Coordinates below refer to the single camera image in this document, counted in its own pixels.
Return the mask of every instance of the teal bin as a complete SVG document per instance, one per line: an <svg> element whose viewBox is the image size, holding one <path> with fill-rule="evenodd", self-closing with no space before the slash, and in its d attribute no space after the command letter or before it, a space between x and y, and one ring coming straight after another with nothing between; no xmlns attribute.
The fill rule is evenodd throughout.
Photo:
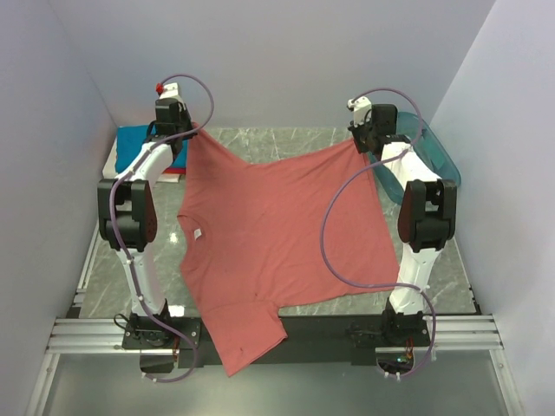
<svg viewBox="0 0 555 416"><path fill-rule="evenodd" d="M418 117L415 114L399 112L397 115L397 134L406 134L412 140L417 132ZM422 137L415 145L415 152L432 172L442 179L451 179L457 187L460 186L460 173L457 166L454 165L426 121L424 121ZM370 162L376 162L372 153L369 153L369 159ZM378 166L374 169L374 175L382 183L389 198L400 205L404 191L394 174L387 167Z"/></svg>

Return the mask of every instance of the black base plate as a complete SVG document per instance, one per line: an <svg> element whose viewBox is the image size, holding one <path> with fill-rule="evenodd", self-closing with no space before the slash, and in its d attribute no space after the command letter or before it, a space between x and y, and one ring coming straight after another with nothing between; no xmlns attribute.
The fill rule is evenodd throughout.
<svg viewBox="0 0 555 416"><path fill-rule="evenodd" d="M256 364L350 362L358 366L376 365L375 349L404 347L383 338L381 315L286 316L281 321L287 339L268 351ZM424 320L411 336L415 347L430 343ZM179 368L189 368L193 351L181 350ZM197 367L221 364L218 351L204 324L200 330L199 362Z"/></svg>
<svg viewBox="0 0 555 416"><path fill-rule="evenodd" d="M160 327L146 316L139 317L141 330L134 330L130 324L126 326L121 347L123 349L157 349L175 348L179 350L191 349L189 344L179 339L179 344L175 344L176 336L169 332L162 332ZM200 330L202 321L200 318L172 317L172 328L186 335L196 346L199 345Z"/></svg>

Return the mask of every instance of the t-shirt sleeve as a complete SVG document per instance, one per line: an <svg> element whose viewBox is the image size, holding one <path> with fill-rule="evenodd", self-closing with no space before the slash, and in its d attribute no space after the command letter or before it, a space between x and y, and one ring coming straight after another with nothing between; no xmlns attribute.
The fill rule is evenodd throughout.
<svg viewBox="0 0 555 416"><path fill-rule="evenodd" d="M236 303L201 314L228 376L287 338L273 302Z"/></svg>

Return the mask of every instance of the red t-shirt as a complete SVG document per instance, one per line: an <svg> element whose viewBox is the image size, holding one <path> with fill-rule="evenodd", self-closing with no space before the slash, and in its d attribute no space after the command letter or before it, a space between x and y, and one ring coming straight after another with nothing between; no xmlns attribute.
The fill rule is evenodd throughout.
<svg viewBox="0 0 555 416"><path fill-rule="evenodd" d="M319 249L328 203L367 163L351 140L256 165L206 132L189 142L178 216L187 240L181 272L228 375L287 337L279 308L368 291L337 280ZM396 281L398 264L371 172L337 200L326 250L350 280Z"/></svg>

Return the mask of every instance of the floor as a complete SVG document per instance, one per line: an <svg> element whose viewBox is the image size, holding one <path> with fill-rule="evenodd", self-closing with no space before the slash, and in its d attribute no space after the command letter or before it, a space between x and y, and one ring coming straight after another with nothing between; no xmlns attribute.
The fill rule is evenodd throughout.
<svg viewBox="0 0 555 416"><path fill-rule="evenodd" d="M349 138L344 128L241 128L208 129L208 132L239 157L251 163L266 163L313 152ZM185 315L198 316L180 274L180 261L186 242L177 223L177 211L186 191L186 180L178 184L157 184L153 190L159 220L158 236L153 243L156 269L161 288L171 306L185 307ZM399 206L389 200L378 183L384 217L388 223L395 252L401 259L402 243L397 236ZM449 241L434 266L428 291L440 314L473 313L473 294L455 242ZM110 318L128 313L131 298L121 264L108 243L100 240L82 305L81 318ZM344 296L311 305L288 307L280 315L379 314L388 292Z"/></svg>
<svg viewBox="0 0 555 416"><path fill-rule="evenodd" d="M221 366L154 385L136 355L63 355L44 415L507 416L487 351L438 352L401 383L349 364L253 365L231 378Z"/></svg>

